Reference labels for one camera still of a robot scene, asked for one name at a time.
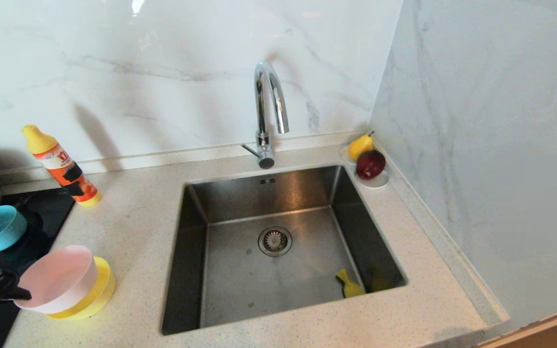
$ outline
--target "stainless steel sink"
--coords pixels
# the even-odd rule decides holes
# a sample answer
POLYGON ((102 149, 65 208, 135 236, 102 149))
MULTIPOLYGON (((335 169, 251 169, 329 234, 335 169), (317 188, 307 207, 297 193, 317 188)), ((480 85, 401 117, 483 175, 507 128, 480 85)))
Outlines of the stainless steel sink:
POLYGON ((342 268, 367 293, 405 284, 343 167, 188 184, 162 333, 341 300, 342 268))

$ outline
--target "orange bottle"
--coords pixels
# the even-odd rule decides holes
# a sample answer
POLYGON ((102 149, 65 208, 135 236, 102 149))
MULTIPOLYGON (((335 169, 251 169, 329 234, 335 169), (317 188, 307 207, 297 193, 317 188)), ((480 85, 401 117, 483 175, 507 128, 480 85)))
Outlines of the orange bottle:
POLYGON ((77 203, 89 207, 99 202, 98 189, 87 180, 79 165, 68 156, 57 139, 40 132, 35 125, 26 125, 22 132, 27 138, 27 150, 70 192, 77 203))

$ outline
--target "white marble wall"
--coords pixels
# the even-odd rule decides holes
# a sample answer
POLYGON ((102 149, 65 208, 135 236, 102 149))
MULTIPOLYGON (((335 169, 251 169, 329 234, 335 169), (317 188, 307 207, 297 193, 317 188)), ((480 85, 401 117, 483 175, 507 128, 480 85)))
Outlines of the white marble wall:
POLYGON ((406 0, 371 127, 509 326, 557 311, 557 0, 406 0))
POLYGON ((0 0, 0 170, 35 123, 76 160, 254 141, 254 65, 285 137, 367 127, 402 0, 0 0))

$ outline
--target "drain strainer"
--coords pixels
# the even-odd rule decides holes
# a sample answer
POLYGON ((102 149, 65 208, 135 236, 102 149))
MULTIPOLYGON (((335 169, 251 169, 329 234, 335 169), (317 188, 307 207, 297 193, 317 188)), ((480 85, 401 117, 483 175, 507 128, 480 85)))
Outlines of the drain strainer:
POLYGON ((283 227, 268 227, 259 235, 259 249, 268 256, 281 256, 292 247, 292 235, 283 227))

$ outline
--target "pear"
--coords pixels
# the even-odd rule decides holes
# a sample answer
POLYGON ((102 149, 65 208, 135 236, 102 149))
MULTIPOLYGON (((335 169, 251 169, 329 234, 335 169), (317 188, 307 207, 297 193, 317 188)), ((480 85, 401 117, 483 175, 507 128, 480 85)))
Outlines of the pear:
POLYGON ((348 152, 352 160, 356 161, 358 160, 358 157, 362 155, 363 152, 373 150, 373 137, 371 137, 373 133, 374 132, 365 134, 362 137, 359 137, 358 139, 354 140, 350 144, 350 147, 348 148, 348 152))

